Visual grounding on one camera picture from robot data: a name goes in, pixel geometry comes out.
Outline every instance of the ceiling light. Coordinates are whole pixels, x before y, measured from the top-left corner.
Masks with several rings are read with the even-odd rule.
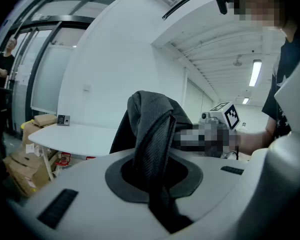
[[[243,100],[242,104],[247,104],[248,101],[249,101],[249,98],[245,98],[245,99]]]
[[[262,61],[260,59],[255,59],[253,61],[253,70],[252,70],[252,76],[251,76],[249,86],[253,87],[256,85],[261,70],[261,66],[262,66]]]

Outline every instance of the black t-shirt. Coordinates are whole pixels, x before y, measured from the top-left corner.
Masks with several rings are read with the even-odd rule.
[[[294,34],[292,42],[285,41],[281,47],[280,58],[273,67],[271,89],[262,112],[276,121],[274,140],[287,135],[291,128],[289,122],[275,99],[276,92],[291,76],[300,62],[300,30]]]
[[[6,70],[8,72],[8,75],[10,75],[14,61],[15,61],[15,57],[13,55],[5,57],[3,53],[0,53],[0,69]],[[5,83],[6,83],[6,78],[0,77],[1,88],[5,87]]]

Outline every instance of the small device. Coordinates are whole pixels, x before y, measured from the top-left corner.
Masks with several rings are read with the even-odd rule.
[[[59,114],[56,124],[58,126],[69,126],[70,125],[70,115]]]
[[[232,102],[223,102],[212,108],[209,112],[203,113],[200,123],[223,123],[228,129],[234,131],[240,123],[240,118]]]

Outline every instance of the gray cloth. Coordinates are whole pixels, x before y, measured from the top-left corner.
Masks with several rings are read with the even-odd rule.
[[[131,168],[127,170],[131,179],[128,183],[148,192],[149,209],[170,233],[192,223],[179,214],[164,180],[177,126],[178,129],[192,127],[177,102],[163,94],[138,91],[128,100],[127,113],[111,147],[111,152],[129,145],[135,147]]]

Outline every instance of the ceiling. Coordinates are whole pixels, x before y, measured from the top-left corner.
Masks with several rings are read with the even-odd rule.
[[[207,13],[185,26],[169,43],[197,68],[221,102],[242,104],[248,97],[248,105],[263,106],[284,35],[239,20],[230,12],[222,15],[215,1],[204,7]],[[237,58],[241,66],[234,66]],[[253,60],[262,60],[262,68],[256,86],[249,87]]]

